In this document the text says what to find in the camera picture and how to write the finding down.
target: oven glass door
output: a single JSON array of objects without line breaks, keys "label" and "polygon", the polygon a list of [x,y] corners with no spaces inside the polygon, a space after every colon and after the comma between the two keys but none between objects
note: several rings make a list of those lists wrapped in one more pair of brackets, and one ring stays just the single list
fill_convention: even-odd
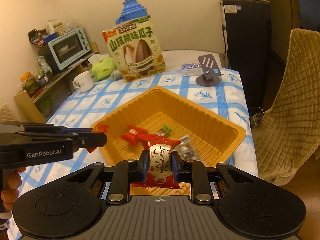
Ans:
[{"label": "oven glass door", "polygon": [[68,58],[80,52],[83,48],[80,43],[78,34],[74,35],[60,41],[59,43],[53,45],[53,49],[60,63],[63,63]]}]

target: blue plastic jug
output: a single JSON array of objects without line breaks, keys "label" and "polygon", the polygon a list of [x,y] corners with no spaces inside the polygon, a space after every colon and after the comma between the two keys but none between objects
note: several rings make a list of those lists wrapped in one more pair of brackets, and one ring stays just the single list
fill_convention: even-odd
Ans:
[{"label": "blue plastic jug", "polygon": [[116,24],[148,15],[147,9],[139,4],[137,0],[125,0],[123,5],[124,8],[121,16],[116,19]]}]

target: silver screw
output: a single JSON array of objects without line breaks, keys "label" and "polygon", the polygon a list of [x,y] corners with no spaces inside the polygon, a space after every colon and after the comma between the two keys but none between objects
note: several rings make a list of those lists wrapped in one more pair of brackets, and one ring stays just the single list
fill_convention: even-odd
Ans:
[{"label": "silver screw", "polygon": [[201,193],[196,196],[196,199],[199,201],[205,202],[205,201],[209,201],[211,199],[211,196],[206,193]]},{"label": "silver screw", "polygon": [[119,193],[114,193],[109,196],[109,199],[111,201],[121,201],[121,200],[123,200],[123,198],[124,198],[124,196]]}]

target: mug handle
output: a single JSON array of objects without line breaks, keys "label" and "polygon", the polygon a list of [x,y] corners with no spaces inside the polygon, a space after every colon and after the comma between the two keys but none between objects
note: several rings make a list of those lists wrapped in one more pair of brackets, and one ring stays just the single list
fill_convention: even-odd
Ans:
[{"label": "mug handle", "polygon": [[80,86],[77,85],[77,83],[76,83],[75,80],[72,81],[72,84],[73,84],[73,86],[74,86],[75,88],[80,88]]}]

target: human hand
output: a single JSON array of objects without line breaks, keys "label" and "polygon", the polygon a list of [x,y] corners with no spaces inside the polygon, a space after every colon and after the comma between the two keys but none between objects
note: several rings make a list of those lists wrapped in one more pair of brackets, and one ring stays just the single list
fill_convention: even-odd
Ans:
[{"label": "human hand", "polygon": [[8,176],[7,182],[9,188],[5,188],[1,191],[1,199],[3,201],[3,206],[7,210],[12,210],[13,204],[18,199],[19,191],[18,188],[21,186],[21,176],[18,172],[24,172],[25,167],[16,168],[16,171]]}]

